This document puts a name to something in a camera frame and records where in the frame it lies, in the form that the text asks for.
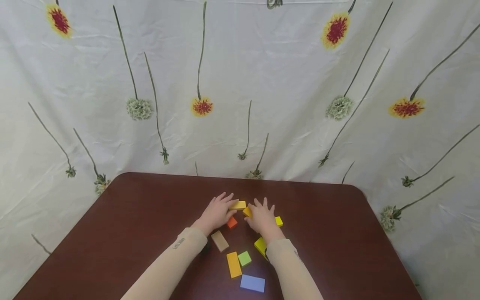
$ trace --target yellow block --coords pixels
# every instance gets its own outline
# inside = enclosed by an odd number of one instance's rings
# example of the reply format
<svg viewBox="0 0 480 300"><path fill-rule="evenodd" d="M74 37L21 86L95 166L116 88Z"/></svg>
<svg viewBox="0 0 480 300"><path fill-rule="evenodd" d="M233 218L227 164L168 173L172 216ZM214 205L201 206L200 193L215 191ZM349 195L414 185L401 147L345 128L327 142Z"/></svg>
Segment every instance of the yellow block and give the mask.
<svg viewBox="0 0 480 300"><path fill-rule="evenodd" d="M255 248L267 259L265 251L267 250L267 244L265 244L265 240L263 238L259 238L255 243Z"/></svg>
<svg viewBox="0 0 480 300"><path fill-rule="evenodd" d="M245 207L247 207L247 204L245 201L238 201L237 204L232 206L230 209L244 209Z"/></svg>
<svg viewBox="0 0 480 300"><path fill-rule="evenodd" d="M276 221L276 225L277 225L278 227L282 227L282 226L283 226L282 218L280 218L279 216L276 216L276 217L275 217L275 221Z"/></svg>
<svg viewBox="0 0 480 300"><path fill-rule="evenodd" d="M247 208L245 208L245 209L243 210L243 214L244 214L245 216L249 216L250 218L252 217L252 211L250 210L250 208L249 208L248 206L247 206Z"/></svg>
<svg viewBox="0 0 480 300"><path fill-rule="evenodd" d="M236 252L227 254L228 268L230 269L230 277L235 278L241 275L239 257Z"/></svg>

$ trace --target yellow flower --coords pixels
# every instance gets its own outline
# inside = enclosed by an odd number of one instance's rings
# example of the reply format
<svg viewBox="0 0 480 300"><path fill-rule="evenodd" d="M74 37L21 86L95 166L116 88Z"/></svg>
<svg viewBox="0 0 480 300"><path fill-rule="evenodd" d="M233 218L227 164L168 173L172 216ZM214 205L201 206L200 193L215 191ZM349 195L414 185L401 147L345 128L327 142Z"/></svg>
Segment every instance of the yellow flower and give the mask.
<svg viewBox="0 0 480 300"><path fill-rule="evenodd" d="M334 13L324 27L322 42L325 48L335 49L338 47L345 39L349 26L350 15L348 12Z"/></svg>
<svg viewBox="0 0 480 300"><path fill-rule="evenodd" d="M408 119L419 115L425 110L425 100L413 99L409 101L406 97L397 100L388 108L388 113L396 118Z"/></svg>
<svg viewBox="0 0 480 300"><path fill-rule="evenodd" d="M47 19L55 30L63 38L72 37L72 28L63 10L57 4L47 4Z"/></svg>
<svg viewBox="0 0 480 300"><path fill-rule="evenodd" d="M202 100L198 98L192 99L192 105L190 106L192 113L196 117L205 117L213 110L213 103L210 102L210 98L203 97Z"/></svg>

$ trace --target wooden block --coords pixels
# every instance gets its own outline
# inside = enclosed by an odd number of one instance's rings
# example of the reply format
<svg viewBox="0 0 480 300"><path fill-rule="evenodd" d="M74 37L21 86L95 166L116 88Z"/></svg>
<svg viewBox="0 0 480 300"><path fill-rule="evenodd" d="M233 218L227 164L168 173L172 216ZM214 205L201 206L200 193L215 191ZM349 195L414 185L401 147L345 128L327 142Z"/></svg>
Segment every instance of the wooden block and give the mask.
<svg viewBox="0 0 480 300"><path fill-rule="evenodd" d="M265 244L265 240L263 238L259 238L255 243L255 248L267 259L265 251L267 250L267 244Z"/></svg>
<svg viewBox="0 0 480 300"><path fill-rule="evenodd" d="M245 216L249 216L250 218L252 217L252 211L250 210L250 208L249 208L248 206L247 206L247 208L245 208L245 209L243 210L243 214L244 214Z"/></svg>
<svg viewBox="0 0 480 300"><path fill-rule="evenodd" d="M247 207L247 203L245 201L238 201L230 209L244 209L245 207Z"/></svg>
<svg viewBox="0 0 480 300"><path fill-rule="evenodd" d="M276 221L276 225L277 225L278 227L282 227L282 226L283 226L282 218L280 218L279 216L276 216L276 217L275 217L275 221Z"/></svg>
<svg viewBox="0 0 480 300"><path fill-rule="evenodd" d="M230 277L235 278L241 275L239 258L236 252L227 254L228 268L230 269Z"/></svg>
<svg viewBox="0 0 480 300"><path fill-rule="evenodd" d="M228 248L227 240L223 237L220 231L217 231L214 234L212 234L212 240L215 243L218 250L220 250L220 252L223 252L223 250Z"/></svg>
<svg viewBox="0 0 480 300"><path fill-rule="evenodd" d="M248 265L249 263L252 262L252 259L250 258L250 255L248 254L248 251L245 251L243 253L240 253L239 254L239 261L240 261L240 265L242 267Z"/></svg>
<svg viewBox="0 0 480 300"><path fill-rule="evenodd" d="M265 291L265 279L242 275L240 287L263 293Z"/></svg>
<svg viewBox="0 0 480 300"><path fill-rule="evenodd" d="M237 224L238 224L237 220L235 220L235 218L233 216L231 216L230 219L227 222L227 226L230 229L234 228Z"/></svg>

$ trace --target beige sleeve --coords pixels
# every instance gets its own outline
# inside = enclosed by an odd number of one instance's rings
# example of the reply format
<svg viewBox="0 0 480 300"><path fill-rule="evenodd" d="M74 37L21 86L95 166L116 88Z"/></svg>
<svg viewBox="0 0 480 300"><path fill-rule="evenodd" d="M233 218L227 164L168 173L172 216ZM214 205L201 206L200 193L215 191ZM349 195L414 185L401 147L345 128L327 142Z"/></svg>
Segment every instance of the beige sleeve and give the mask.
<svg viewBox="0 0 480 300"><path fill-rule="evenodd" d="M185 228L145 270L121 300L168 300L195 256L207 243L196 228Z"/></svg>
<svg viewBox="0 0 480 300"><path fill-rule="evenodd" d="M276 270L285 300L323 300L290 240L271 242L267 246L266 254Z"/></svg>

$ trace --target white curtain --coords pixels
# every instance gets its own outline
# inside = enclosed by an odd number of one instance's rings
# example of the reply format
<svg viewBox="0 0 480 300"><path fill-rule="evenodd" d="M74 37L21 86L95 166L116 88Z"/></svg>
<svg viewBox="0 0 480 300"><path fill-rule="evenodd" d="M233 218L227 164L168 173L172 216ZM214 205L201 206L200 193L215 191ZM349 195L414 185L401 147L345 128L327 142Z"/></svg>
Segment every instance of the white curtain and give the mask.
<svg viewBox="0 0 480 300"><path fill-rule="evenodd" d="M44 1L0 2L2 299L129 171L355 185L480 298L478 1Z"/></svg>

